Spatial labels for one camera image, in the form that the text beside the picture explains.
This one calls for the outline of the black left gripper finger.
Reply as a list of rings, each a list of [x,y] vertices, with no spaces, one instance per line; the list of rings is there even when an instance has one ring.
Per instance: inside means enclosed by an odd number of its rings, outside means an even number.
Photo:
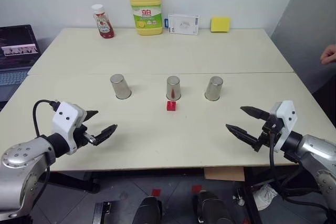
[[[85,117],[84,121],[89,120],[90,118],[92,118],[93,116],[95,116],[98,113],[99,113],[99,111],[97,111],[97,110],[86,111],[86,117]]]
[[[118,127],[117,124],[113,124],[113,125],[105,128],[104,130],[101,131],[101,133],[99,135],[92,137],[91,144],[92,145],[100,145],[102,142],[107,140],[115,132],[117,127]]]

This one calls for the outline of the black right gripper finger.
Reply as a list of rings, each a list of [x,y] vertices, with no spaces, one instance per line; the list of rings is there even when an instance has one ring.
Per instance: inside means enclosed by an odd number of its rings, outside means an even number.
[[[253,106],[241,106],[240,109],[256,119],[262,119],[264,121],[267,121],[269,118],[268,112],[255,108]]]
[[[259,152],[261,145],[259,139],[248,134],[247,131],[230,124],[225,124],[226,128],[239,140],[250,145],[255,152]]]

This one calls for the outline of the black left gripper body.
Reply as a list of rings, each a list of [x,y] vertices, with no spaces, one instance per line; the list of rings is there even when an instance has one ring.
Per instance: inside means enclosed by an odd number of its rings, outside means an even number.
[[[84,133],[86,132],[87,127],[82,123],[75,128],[74,130],[74,140],[77,148],[81,148],[88,144],[88,140],[85,138]]]

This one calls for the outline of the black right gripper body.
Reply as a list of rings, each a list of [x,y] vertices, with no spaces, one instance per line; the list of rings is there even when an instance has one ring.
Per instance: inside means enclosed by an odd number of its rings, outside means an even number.
[[[275,142],[277,142],[278,135],[280,134],[280,119],[277,118],[261,118],[265,121],[262,126],[262,133],[260,134],[258,141],[259,147],[263,145],[270,146],[271,135],[275,136]]]

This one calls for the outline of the person's bare hand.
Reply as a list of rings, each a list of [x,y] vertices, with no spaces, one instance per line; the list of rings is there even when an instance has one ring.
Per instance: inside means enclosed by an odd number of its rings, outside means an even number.
[[[336,62],[335,48],[336,48],[335,44],[328,45],[325,48],[320,57],[320,62],[322,65],[328,65],[330,63]]]

